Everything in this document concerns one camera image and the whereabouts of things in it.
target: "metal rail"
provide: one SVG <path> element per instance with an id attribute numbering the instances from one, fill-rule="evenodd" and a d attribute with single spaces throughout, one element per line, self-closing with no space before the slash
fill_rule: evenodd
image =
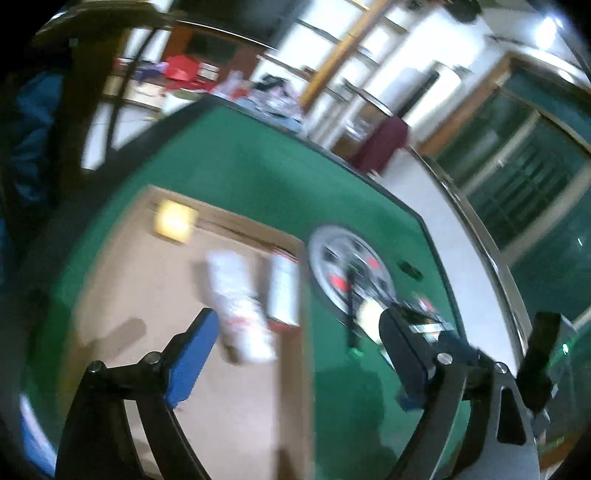
<path id="1" fill-rule="evenodd" d="M 423 158 L 413 148 L 407 147 L 407 150 L 421 162 L 440 190 L 445 193 L 470 235 L 472 243 L 478 249 L 480 257 L 484 260 L 483 263 L 501 304 L 515 359 L 519 364 L 527 350 L 531 322 L 513 276 L 502 261 L 501 252 L 476 212 L 445 171 L 433 160 Z"/>

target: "table clutter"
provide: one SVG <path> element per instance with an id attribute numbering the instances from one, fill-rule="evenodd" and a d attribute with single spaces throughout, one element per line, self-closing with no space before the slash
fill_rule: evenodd
<path id="1" fill-rule="evenodd" d="M 105 96 L 117 95 L 130 63 L 131 59 L 116 59 L 103 91 Z M 267 74 L 260 81 L 251 82 L 238 70 L 220 78 L 218 67 L 189 55 L 169 57 L 159 63 L 140 62 L 124 99 L 167 116 L 208 93 L 235 102 L 278 127 L 294 132 L 301 129 L 303 111 L 289 80 Z"/>

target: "plastic bag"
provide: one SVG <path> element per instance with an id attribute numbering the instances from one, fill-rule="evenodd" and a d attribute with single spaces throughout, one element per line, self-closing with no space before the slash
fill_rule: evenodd
<path id="1" fill-rule="evenodd" d="M 246 259 L 231 250 L 213 250 L 207 254 L 207 267 L 226 343 L 240 361 L 274 360 L 273 334 L 255 298 Z"/>

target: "red marking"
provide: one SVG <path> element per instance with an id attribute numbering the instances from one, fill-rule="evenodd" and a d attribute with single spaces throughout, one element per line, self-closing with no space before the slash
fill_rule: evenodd
<path id="1" fill-rule="evenodd" d="M 347 291 L 349 289 L 347 281 L 343 277 L 339 277 L 335 274 L 330 274 L 329 280 L 333 284 L 333 287 L 337 288 L 340 291 Z"/>
<path id="2" fill-rule="evenodd" d="M 369 262 L 369 266 L 371 268 L 373 268 L 374 270 L 377 270 L 379 268 L 379 263 L 374 257 L 369 257 L 368 262 Z"/>

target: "wooden beam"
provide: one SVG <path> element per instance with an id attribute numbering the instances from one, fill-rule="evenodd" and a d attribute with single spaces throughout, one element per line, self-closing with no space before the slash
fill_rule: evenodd
<path id="1" fill-rule="evenodd" d="M 307 89 L 300 98 L 304 111 L 308 111 L 320 96 L 332 77 L 343 66 L 349 57 L 357 51 L 357 47 L 373 27 L 386 14 L 396 0 L 375 0 L 359 20 L 347 32 L 345 38 L 337 44 L 328 59 L 311 78 Z"/>

